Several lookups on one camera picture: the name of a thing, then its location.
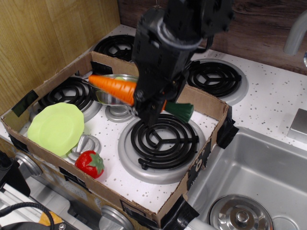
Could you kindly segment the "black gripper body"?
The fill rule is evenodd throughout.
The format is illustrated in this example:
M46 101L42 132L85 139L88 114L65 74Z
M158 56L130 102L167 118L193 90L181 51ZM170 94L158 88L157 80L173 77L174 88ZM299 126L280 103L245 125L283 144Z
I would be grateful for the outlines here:
M194 51L194 38L187 32L176 34L165 16L166 10L152 7L137 25L132 60L139 71L135 94L140 103L162 97L171 101L176 94L175 78Z

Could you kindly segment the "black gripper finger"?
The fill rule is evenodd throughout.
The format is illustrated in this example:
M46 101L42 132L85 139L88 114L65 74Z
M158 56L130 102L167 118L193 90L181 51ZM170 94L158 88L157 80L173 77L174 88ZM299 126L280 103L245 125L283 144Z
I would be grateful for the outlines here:
M189 77L189 72L188 71L183 71L181 72L178 77L175 78L175 89L176 89L176 94L171 100L172 102L176 102L177 99L179 98L180 94L182 93L187 79Z
M162 101L147 100L142 102L139 109L139 118L148 126L156 124L164 104Z

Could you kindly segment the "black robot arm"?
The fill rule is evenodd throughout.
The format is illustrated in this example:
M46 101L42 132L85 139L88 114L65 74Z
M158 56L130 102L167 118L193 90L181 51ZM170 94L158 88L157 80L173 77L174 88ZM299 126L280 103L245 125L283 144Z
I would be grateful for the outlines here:
M141 16L132 50L139 72L133 111L145 124L157 122L165 101L178 99L202 40L210 48L214 35L228 31L233 18L230 0L170 0Z

